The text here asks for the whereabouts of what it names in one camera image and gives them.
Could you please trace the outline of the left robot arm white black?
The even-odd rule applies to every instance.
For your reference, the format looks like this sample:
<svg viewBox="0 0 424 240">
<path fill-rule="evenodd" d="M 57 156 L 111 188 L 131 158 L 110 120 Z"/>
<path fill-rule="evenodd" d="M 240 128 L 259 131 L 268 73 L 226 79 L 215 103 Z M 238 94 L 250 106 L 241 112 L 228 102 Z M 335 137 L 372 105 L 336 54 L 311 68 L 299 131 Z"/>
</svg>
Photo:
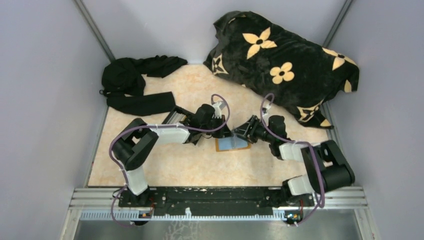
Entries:
<svg viewBox="0 0 424 240">
<path fill-rule="evenodd" d="M 125 185 L 131 191 L 130 200 L 138 207 L 149 203 L 148 182 L 143 170 L 154 146 L 164 144 L 196 145 L 206 135 L 222 139 L 232 135 L 224 101 L 202 104 L 195 113 L 174 106 L 161 124 L 148 124 L 134 119 L 110 144 L 109 155 L 123 172 Z"/>
</svg>

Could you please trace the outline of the yellow leather card holder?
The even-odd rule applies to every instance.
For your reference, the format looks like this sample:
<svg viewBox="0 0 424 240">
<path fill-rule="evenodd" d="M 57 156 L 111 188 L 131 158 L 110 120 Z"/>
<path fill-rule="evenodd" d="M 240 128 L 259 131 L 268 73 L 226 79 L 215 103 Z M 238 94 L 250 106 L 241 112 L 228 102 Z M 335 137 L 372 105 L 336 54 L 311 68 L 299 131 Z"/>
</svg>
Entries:
<svg viewBox="0 0 424 240">
<path fill-rule="evenodd" d="M 237 136 L 216 138 L 215 150 L 217 152 L 239 151 L 251 148 L 251 144 Z"/>
</svg>

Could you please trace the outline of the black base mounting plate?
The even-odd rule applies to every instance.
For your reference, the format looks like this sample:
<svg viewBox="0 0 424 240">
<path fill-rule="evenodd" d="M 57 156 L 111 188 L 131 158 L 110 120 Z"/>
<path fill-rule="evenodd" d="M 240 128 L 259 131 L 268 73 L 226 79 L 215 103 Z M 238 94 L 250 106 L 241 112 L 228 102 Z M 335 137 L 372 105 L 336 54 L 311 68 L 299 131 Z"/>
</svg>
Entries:
<svg viewBox="0 0 424 240">
<path fill-rule="evenodd" d="M 140 195 L 124 190 L 118 198 L 122 208 L 153 208 L 155 216 L 265 216 L 273 208 L 312 207 L 312 194 L 292 196 L 286 187 L 182 187 L 151 186 Z"/>
</svg>

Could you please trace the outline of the stack of cards in bin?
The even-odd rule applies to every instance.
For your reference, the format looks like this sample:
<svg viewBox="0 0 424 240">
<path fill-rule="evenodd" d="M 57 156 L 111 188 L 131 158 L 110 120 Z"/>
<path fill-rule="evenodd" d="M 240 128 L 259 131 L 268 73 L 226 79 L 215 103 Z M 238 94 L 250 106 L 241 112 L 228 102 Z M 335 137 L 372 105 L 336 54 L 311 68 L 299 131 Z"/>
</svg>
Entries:
<svg viewBox="0 0 424 240">
<path fill-rule="evenodd" d="M 185 115 L 183 113 L 179 113 L 174 111 L 171 115 L 171 117 L 168 119 L 167 124 L 173 125 L 180 123 L 185 118 Z"/>
</svg>

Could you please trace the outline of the black blanket yellow flowers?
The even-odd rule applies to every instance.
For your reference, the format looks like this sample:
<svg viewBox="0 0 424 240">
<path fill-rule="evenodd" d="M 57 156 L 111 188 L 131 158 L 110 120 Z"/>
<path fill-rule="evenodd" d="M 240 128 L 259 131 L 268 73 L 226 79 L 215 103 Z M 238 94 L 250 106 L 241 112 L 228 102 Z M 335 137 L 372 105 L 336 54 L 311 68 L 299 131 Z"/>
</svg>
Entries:
<svg viewBox="0 0 424 240">
<path fill-rule="evenodd" d="M 252 11 L 230 11 L 214 22 L 217 45 L 204 65 L 245 86 L 304 126 L 332 129 L 320 112 L 338 92 L 357 91 L 360 70 L 346 55 L 311 42 Z"/>
</svg>

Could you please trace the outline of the black crumpled garment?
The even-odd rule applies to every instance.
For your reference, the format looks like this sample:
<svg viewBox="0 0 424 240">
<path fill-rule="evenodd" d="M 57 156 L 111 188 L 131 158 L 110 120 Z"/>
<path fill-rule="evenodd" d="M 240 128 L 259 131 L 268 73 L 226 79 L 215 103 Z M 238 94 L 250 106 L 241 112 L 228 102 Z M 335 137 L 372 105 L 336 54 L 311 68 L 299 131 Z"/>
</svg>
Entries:
<svg viewBox="0 0 424 240">
<path fill-rule="evenodd" d="M 171 91 L 145 94 L 144 75 L 165 78 L 188 64 L 178 56 L 156 55 L 149 58 L 118 58 L 107 65 L 102 73 L 99 93 L 106 104 L 121 113 L 133 116 L 150 116 L 170 112 L 176 106 Z"/>
</svg>

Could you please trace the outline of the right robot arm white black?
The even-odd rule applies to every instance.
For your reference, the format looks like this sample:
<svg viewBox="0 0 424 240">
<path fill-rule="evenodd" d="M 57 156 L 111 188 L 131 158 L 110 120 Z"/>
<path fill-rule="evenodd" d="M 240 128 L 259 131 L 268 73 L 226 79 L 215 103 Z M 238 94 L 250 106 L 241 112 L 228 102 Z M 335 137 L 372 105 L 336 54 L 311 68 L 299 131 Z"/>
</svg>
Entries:
<svg viewBox="0 0 424 240">
<path fill-rule="evenodd" d="M 235 136 L 249 143 L 261 140 L 268 143 L 271 154 L 279 160 L 303 163 L 306 173 L 285 180 L 281 199 L 287 206 L 295 206 L 302 195 L 326 193 L 352 185 L 355 174 L 333 140 L 307 144 L 288 138 L 285 118 L 272 115 L 265 124 L 253 115 L 247 122 L 232 131 Z"/>
</svg>

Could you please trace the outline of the black plastic card bin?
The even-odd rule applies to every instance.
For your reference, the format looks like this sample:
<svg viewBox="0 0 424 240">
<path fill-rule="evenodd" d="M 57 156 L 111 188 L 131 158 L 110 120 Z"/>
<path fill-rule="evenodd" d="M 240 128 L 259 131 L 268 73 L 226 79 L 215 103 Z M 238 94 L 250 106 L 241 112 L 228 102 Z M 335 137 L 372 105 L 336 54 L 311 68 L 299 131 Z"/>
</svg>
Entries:
<svg viewBox="0 0 424 240">
<path fill-rule="evenodd" d="M 184 126 L 190 127 L 191 119 L 194 117 L 194 115 L 195 114 L 193 112 L 176 105 L 162 121 L 162 124 L 182 124 Z M 185 130 L 188 132 L 188 136 L 184 144 L 197 145 L 200 140 L 200 133 L 194 130 Z"/>
</svg>

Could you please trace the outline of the white VIP card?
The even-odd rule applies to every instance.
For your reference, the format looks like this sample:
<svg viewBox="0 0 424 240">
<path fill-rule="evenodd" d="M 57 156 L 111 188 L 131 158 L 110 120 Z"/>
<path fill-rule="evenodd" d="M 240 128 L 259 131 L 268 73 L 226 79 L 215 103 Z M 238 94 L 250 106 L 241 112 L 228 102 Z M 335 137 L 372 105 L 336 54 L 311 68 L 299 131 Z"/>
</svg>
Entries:
<svg viewBox="0 0 424 240">
<path fill-rule="evenodd" d="M 231 133 L 232 133 L 231 148 L 232 149 L 236 149 L 237 146 L 238 146 L 238 137 L 237 137 L 237 134 L 235 133 L 235 129 L 236 129 L 236 127 L 232 126 L 232 129 L 231 129 Z"/>
</svg>

